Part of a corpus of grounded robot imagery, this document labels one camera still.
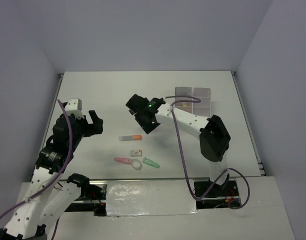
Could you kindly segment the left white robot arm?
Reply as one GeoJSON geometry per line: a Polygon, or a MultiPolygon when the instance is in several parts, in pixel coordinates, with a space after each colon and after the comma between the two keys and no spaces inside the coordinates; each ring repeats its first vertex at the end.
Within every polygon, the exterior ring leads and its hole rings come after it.
{"type": "Polygon", "coordinates": [[[88,177],[75,173],[68,177],[57,195],[49,199],[81,140],[103,132],[103,120],[94,110],[88,113],[92,123],[88,123],[82,113],[69,111],[56,120],[53,134],[38,155],[25,197],[10,208],[14,215],[0,228],[0,240],[45,240],[73,201],[101,191],[100,187],[90,184],[88,177]]]}

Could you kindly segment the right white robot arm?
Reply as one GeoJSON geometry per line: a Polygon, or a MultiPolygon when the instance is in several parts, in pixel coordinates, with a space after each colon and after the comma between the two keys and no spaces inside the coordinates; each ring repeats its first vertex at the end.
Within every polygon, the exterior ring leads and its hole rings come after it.
{"type": "Polygon", "coordinates": [[[165,102],[163,98],[148,100],[137,94],[128,100],[126,106],[146,134],[159,125],[168,125],[176,126],[199,140],[201,154],[209,161],[211,192],[221,196],[227,190],[225,152],[229,148],[231,137],[219,116],[194,115],[165,102]]]}

